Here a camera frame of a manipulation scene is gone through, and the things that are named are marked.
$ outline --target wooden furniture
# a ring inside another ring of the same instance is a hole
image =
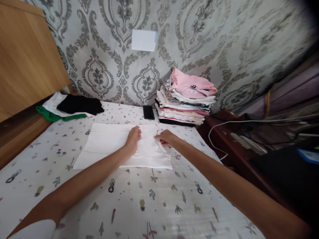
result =
[[[0,0],[0,22],[1,169],[51,124],[35,104],[66,86],[74,92],[40,8]]]
[[[0,1],[0,122],[70,84],[41,9]]]
[[[211,145],[208,139],[208,133],[213,126],[221,123],[223,122],[216,118],[208,116],[205,117],[204,123],[197,129],[201,137],[216,152],[219,158],[224,157],[225,154]],[[218,128],[226,132],[227,135],[224,135]],[[234,140],[229,136],[230,133],[231,131],[225,125],[221,125],[215,127],[210,134],[210,139],[214,146],[228,153],[228,156],[222,160],[222,163],[227,166],[234,167],[236,173],[254,184],[256,187],[258,187],[272,199],[280,203],[282,206],[295,213],[287,200],[283,198],[280,193],[278,193],[274,189],[271,183],[262,175],[260,175],[250,164],[249,160],[257,156],[257,154],[254,153],[251,149],[245,149],[238,142],[234,142]]]

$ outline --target smartphone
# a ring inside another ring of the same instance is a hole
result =
[[[154,112],[152,106],[143,106],[144,119],[154,120]]]

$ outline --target patterned bed sheet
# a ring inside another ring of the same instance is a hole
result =
[[[6,238],[46,195],[76,175],[72,169],[94,122],[156,124],[218,159],[195,128],[161,124],[143,108],[102,102],[104,113],[53,123],[0,171],[0,238]],[[173,148],[173,170],[120,168],[73,207],[53,238],[264,238]],[[14,180],[6,181],[13,175]]]

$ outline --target damask patterned wallpaper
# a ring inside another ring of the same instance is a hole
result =
[[[316,41],[298,0],[26,0],[43,9],[75,91],[153,104],[177,67],[218,88],[235,109]],[[158,31],[155,52],[131,50],[132,29]]]

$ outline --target hand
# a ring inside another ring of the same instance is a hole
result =
[[[140,127],[135,126],[129,132],[127,136],[127,140],[125,143],[125,147],[129,150],[129,152],[133,155],[137,150],[137,141],[141,138],[141,130]]]
[[[175,134],[173,134],[168,129],[162,131],[160,135],[155,135],[154,138],[159,139],[162,145],[172,144],[173,140],[177,138]]]

